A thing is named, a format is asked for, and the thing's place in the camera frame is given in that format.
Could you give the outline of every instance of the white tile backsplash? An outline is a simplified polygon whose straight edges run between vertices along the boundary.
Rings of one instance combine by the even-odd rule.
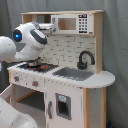
[[[83,50],[90,51],[95,57],[95,38],[84,36],[48,36],[48,45],[45,46],[40,57],[43,62],[77,67],[79,55]],[[88,63],[89,70],[95,70],[91,65],[91,58],[84,54],[83,62]]]

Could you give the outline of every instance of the oven window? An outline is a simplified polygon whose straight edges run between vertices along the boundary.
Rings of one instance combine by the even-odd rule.
[[[76,30],[76,18],[59,18],[59,30]]]

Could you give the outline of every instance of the sink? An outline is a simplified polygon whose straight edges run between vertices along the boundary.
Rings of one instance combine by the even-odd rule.
[[[83,81],[92,76],[94,73],[91,71],[80,70],[75,68],[62,68],[53,73],[54,76]]]

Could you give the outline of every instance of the microwave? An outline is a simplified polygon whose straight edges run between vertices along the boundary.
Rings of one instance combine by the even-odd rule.
[[[93,34],[93,14],[51,15],[53,34]]]

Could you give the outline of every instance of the white robot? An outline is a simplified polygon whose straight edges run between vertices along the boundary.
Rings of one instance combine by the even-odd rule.
[[[17,27],[13,31],[13,39],[25,43],[25,47],[16,52],[14,42],[8,37],[0,37],[0,61],[7,63],[36,60],[47,39],[39,30],[38,23],[31,22]],[[20,113],[0,98],[0,128],[38,128],[34,119]]]
[[[31,22],[13,31],[13,39],[26,44],[20,52],[16,52],[16,46],[10,38],[0,37],[0,61],[11,63],[37,59],[44,45],[47,44],[45,35],[38,29],[40,29],[39,24]]]

